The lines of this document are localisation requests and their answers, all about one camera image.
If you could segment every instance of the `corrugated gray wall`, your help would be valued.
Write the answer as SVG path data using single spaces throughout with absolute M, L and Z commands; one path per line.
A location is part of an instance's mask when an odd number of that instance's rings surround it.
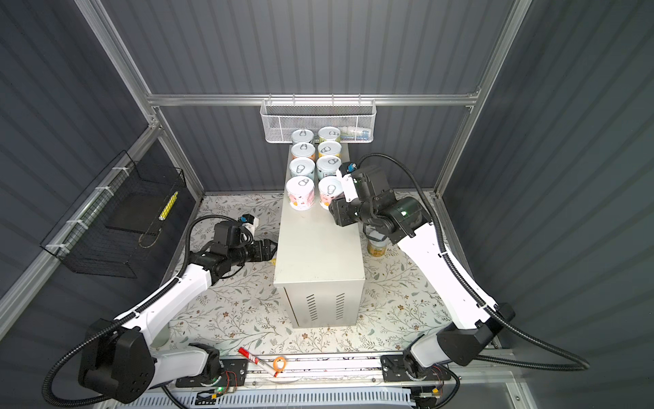
M 529 374 L 539 408 L 654 406 L 653 34 L 652 1 L 536 1 L 445 192 L 480 284 L 591 362 Z
M 141 161 L 172 166 L 159 143 L 153 144 Z M 83 341 L 88 325 L 99 318 L 112 319 L 159 287 L 194 206 L 195 199 L 188 189 L 181 190 L 156 248 L 144 261 L 147 275 L 89 276 L 72 273 L 63 266 L 52 274 L 0 342 L 0 406 L 51 408 L 41 398 L 45 374 L 57 359 Z M 77 383 L 79 356 L 57 375 L 57 396 L 81 399 L 97 395 Z
M 207 192 L 282 190 L 287 143 L 268 143 L 256 107 L 162 107 Z M 465 107 L 380 107 L 373 143 L 350 143 L 351 158 L 392 152 L 422 187 L 433 188 Z M 392 187 L 412 187 L 390 162 L 378 162 Z
M 155 94 L 460 94 L 511 1 L 103 4 Z
M 155 94 L 465 94 L 511 0 L 103 2 Z M 208 191 L 283 188 L 255 108 L 164 107 Z M 433 187 L 464 108 L 379 108 L 375 141 Z M 395 187 L 408 179 L 392 171 Z
M 0 296 L 146 128 L 72 1 L 0 1 Z

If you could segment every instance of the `black mounting plate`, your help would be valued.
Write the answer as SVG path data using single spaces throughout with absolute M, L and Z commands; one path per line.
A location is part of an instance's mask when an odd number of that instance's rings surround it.
M 452 377 L 450 374 L 444 370 L 439 370 L 437 368 L 432 368 L 427 372 L 423 379 L 411 379 L 409 374 L 407 374 L 406 369 L 404 369 L 404 362 L 402 361 L 402 355 L 382 355 L 381 360 L 381 369 L 382 374 L 384 375 L 384 382 L 411 382 L 411 381 L 447 381 Z
M 223 375 L 220 377 L 220 380 L 218 383 L 213 386 L 227 386 L 227 376 L 224 375 L 224 371 L 228 370 L 230 372 L 233 372 L 236 374 L 236 386 L 243 386 L 245 385 L 245 376 L 247 376 L 247 365 L 248 365 L 248 360 L 247 359 L 220 359 L 220 362 L 222 362 L 223 365 Z M 230 377 L 230 387 L 234 386 L 234 376 L 232 374 L 229 374 Z M 211 383 L 211 380 L 208 380 L 202 375 L 198 376 L 187 376 L 184 378 L 179 378 L 178 380 L 175 381 L 175 386 L 176 387 L 203 387 L 201 383 L 204 383 L 205 385 Z

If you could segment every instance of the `can lid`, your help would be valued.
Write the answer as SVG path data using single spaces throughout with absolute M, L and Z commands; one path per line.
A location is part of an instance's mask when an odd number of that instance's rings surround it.
M 291 134 L 291 139 L 294 142 L 312 142 L 313 141 L 313 132 L 308 129 L 299 129 L 293 131 Z
M 308 158 L 316 153 L 316 147 L 312 143 L 300 142 L 293 145 L 290 149 L 291 153 L 301 158 Z
M 341 144 L 336 141 L 325 141 L 318 145 L 318 152 L 323 155 L 335 155 L 341 152 Z
M 295 176 L 286 182 L 286 190 L 293 194 L 307 194 L 313 190 L 313 180 L 308 176 Z
M 318 182 L 318 189 L 322 193 L 327 193 L 330 196 L 338 196 L 343 193 L 341 181 L 336 176 L 325 176 Z
M 290 161 L 288 167 L 298 175 L 307 175 L 316 167 L 316 164 L 309 158 L 295 158 Z
M 325 155 L 318 158 L 318 167 L 325 172 L 334 172 L 341 167 L 341 159 L 334 155 Z
M 334 140 L 341 136 L 341 130 L 333 126 L 325 126 L 318 131 L 318 136 L 327 140 Z

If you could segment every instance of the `horizontal aluminum bar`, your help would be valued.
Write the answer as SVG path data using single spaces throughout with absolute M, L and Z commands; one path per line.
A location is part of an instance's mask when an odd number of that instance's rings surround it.
M 471 107 L 477 102 L 476 94 L 425 94 L 425 95 L 265 95 L 265 94 L 152 94 L 147 100 L 153 106 L 259 106 L 265 99 L 276 105 L 462 105 Z

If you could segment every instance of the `ventilation slot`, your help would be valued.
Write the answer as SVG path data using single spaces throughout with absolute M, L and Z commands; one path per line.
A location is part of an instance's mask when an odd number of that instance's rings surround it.
M 309 306 L 309 316 L 311 317 L 311 320 L 316 321 L 318 319 L 318 307 L 316 307 L 314 294 L 307 297 L 307 305 Z
M 345 313 L 345 293 L 336 296 L 336 319 L 343 318 Z

